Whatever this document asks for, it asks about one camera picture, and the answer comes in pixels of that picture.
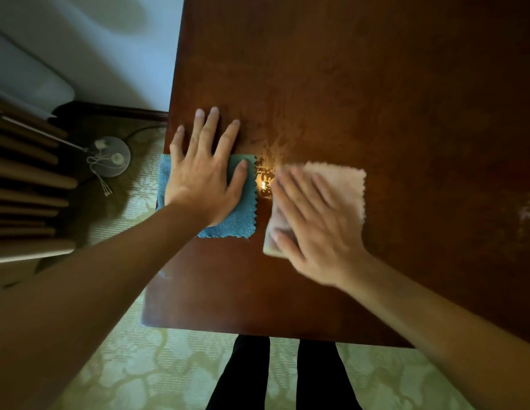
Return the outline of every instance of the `person's left hand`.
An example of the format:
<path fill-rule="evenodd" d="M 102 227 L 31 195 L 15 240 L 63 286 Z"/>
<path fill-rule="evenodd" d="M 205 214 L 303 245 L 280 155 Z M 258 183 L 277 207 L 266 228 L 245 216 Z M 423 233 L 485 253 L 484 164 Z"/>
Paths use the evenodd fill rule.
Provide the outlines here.
<path fill-rule="evenodd" d="M 204 111 L 198 109 L 186 155 L 183 155 L 181 149 L 185 134 L 183 125 L 179 126 L 173 136 L 170 144 L 172 171 L 166 185 L 164 203 L 181 206 L 185 213 L 199 216 L 206 226 L 216 226 L 238 204 L 246 181 L 248 162 L 242 160 L 238 164 L 227 186 L 227 162 L 240 121 L 231 122 L 212 155 L 212 142 L 220 111 L 212 108 L 206 123 L 204 116 Z"/>

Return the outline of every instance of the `person's right arm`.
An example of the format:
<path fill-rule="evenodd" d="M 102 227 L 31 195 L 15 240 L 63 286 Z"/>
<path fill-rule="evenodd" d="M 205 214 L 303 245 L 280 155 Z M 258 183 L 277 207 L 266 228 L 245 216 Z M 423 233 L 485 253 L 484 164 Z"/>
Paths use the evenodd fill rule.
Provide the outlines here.
<path fill-rule="evenodd" d="M 480 409 L 530 409 L 530 344 L 424 288 L 363 246 L 361 221 L 318 175 L 281 172 L 273 195 L 298 244 L 273 238 L 295 269 L 348 293 L 422 351 Z"/>

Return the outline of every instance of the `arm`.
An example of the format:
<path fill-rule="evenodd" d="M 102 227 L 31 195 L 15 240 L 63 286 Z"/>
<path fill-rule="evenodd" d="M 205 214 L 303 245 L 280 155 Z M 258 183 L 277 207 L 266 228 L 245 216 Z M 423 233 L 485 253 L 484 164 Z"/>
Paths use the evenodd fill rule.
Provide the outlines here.
<path fill-rule="evenodd" d="M 530 409 L 530 344 L 372 257 L 361 222 L 323 178 L 280 173 L 273 195 L 293 228 L 273 238 L 303 275 L 345 291 L 422 351 L 477 408 Z"/>
<path fill-rule="evenodd" d="M 212 155 L 218 118 L 197 111 L 186 156 L 176 132 L 165 208 L 0 294 L 0 408 L 48 408 L 151 278 L 236 206 L 247 166 L 227 187 L 227 159 L 239 122 Z"/>

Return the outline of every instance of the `person's left arm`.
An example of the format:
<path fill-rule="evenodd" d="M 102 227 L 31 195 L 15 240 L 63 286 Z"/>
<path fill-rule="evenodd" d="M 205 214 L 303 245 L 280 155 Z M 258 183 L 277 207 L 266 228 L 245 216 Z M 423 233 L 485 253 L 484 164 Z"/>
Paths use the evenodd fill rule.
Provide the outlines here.
<path fill-rule="evenodd" d="M 164 208 L 0 294 L 0 408 L 48 408 L 166 262 L 233 210 L 247 163 L 227 186 L 240 123 L 229 125 L 212 155 L 218 118 L 217 108 L 206 122 L 197 111 L 187 155 L 177 130 Z"/>

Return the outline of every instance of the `beige curtain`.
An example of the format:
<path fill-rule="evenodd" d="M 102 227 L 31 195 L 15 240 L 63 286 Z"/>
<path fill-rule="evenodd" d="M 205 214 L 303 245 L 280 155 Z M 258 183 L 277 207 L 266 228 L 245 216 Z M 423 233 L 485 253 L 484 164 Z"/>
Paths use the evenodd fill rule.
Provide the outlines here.
<path fill-rule="evenodd" d="M 0 100 L 0 286 L 31 276 L 42 257 L 75 249 L 73 241 L 56 238 L 47 222 L 69 204 L 54 189 L 71 190 L 77 180 L 56 172 L 59 143 L 37 131 L 67 138 Z"/>

